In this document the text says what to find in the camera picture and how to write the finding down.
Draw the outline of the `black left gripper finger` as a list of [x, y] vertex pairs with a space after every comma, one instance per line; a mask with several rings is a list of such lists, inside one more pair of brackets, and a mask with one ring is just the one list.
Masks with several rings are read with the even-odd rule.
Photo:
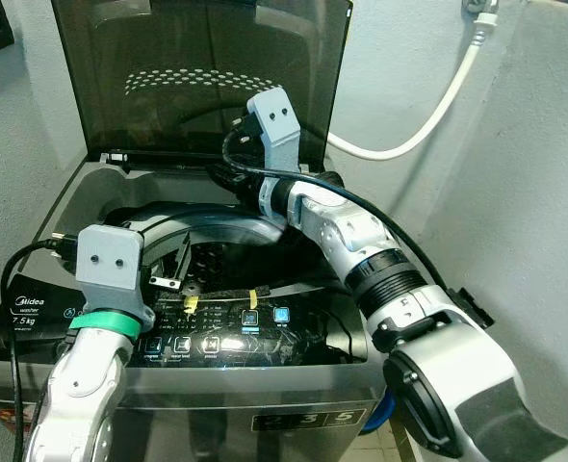
[[175, 270], [173, 272], [175, 285], [183, 285], [187, 280], [189, 264], [192, 260], [192, 233], [187, 232], [184, 234], [182, 242], [178, 245], [178, 250], [175, 251]]

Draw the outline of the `grey top-load washing machine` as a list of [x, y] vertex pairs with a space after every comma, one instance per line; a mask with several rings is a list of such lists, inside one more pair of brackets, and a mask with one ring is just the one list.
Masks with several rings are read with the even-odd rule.
[[[74, 235], [158, 201], [242, 210], [202, 163], [83, 159], [26, 239]], [[249, 289], [199, 294], [192, 316], [187, 295], [144, 283], [156, 320], [127, 361], [109, 462], [340, 462], [385, 392], [362, 313], [296, 230], [253, 268]]]

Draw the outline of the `perforated steel washer drum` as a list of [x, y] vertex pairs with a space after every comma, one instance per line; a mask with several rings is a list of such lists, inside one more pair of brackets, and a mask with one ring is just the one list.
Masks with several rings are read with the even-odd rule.
[[158, 201], [109, 212], [103, 223], [142, 234], [143, 270], [175, 270], [175, 252], [192, 233], [184, 295], [249, 289], [253, 265], [278, 244], [284, 230], [231, 204]]

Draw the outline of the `dark tinted washer lid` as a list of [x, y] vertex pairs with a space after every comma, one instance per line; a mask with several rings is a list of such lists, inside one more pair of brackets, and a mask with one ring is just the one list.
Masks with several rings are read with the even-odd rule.
[[196, 164], [250, 97], [282, 88], [300, 159], [326, 153], [353, 0], [51, 0], [87, 160], [113, 151]]

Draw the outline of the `blue plastic bucket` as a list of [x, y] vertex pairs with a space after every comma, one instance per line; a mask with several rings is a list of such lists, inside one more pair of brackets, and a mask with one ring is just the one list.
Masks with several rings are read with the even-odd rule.
[[386, 392], [380, 404], [374, 409], [371, 418], [365, 423], [367, 428], [378, 428], [384, 425], [393, 415], [396, 408], [396, 400], [394, 393]]

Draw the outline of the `metal wall water tap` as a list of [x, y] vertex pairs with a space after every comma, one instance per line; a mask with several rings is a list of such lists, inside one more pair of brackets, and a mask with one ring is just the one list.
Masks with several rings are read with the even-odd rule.
[[482, 14], [482, 13], [496, 14], [500, 5], [500, 0], [461, 0], [461, 1], [463, 1], [463, 8], [465, 12], [471, 14]]

